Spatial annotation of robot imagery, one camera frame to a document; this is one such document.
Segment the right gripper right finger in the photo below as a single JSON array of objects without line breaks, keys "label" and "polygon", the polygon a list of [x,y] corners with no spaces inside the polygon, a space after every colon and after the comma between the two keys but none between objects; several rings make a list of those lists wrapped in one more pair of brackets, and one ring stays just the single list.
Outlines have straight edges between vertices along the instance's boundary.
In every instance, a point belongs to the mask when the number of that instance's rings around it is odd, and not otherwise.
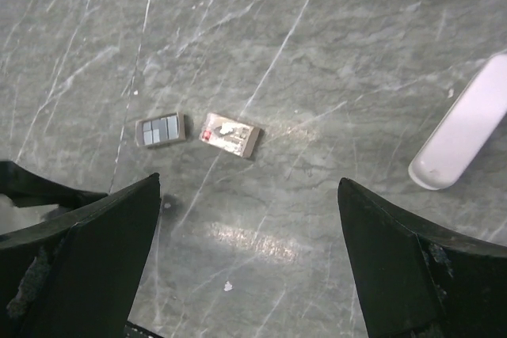
[{"label": "right gripper right finger", "polygon": [[342,178],[337,203],[370,337],[504,337],[506,248]]}]

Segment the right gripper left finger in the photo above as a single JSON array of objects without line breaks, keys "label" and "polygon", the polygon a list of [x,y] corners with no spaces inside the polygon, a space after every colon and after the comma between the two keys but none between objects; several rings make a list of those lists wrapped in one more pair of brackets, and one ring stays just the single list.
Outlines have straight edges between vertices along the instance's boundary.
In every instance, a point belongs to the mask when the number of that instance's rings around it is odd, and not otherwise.
[{"label": "right gripper left finger", "polygon": [[3,337],[122,337],[160,211],[158,173],[1,236]]}]

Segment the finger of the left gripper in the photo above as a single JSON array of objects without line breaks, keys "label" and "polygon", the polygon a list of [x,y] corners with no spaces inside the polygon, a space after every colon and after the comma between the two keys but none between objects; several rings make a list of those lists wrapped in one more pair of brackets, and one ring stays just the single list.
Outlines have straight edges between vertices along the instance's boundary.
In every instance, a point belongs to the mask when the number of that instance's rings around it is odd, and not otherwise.
[{"label": "finger of the left gripper", "polygon": [[10,160],[1,160],[1,194],[16,207],[58,204],[71,210],[108,196],[107,193],[83,191],[53,182]]}]

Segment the white stapler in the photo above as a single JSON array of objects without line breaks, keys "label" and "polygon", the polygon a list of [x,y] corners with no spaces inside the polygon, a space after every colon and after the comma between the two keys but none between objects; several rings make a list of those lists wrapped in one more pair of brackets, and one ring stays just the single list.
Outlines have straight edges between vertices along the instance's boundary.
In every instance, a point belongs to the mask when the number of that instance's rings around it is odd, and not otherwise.
[{"label": "white stapler", "polygon": [[452,186],[506,116],[506,55],[490,58],[472,78],[408,167],[414,183]]}]

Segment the white staple box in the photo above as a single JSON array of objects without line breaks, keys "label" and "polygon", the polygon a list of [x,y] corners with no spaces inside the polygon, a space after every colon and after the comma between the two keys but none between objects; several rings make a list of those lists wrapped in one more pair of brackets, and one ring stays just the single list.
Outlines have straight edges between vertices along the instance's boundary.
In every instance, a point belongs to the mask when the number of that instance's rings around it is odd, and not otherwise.
[{"label": "white staple box", "polygon": [[261,129],[213,112],[207,114],[200,141],[240,158],[250,158]]}]

